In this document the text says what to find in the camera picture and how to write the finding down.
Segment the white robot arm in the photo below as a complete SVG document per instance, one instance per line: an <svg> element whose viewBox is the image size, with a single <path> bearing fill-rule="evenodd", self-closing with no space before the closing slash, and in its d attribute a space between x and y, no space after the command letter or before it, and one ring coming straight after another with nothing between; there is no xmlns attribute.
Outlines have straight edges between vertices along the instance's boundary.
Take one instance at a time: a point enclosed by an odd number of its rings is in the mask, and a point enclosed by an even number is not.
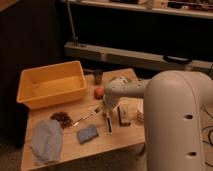
<svg viewBox="0 0 213 171"><path fill-rule="evenodd" d="M205 171L200 110L213 103L213 79L201 72L164 71L142 81L115 77L103 106L143 100L147 171Z"/></svg>

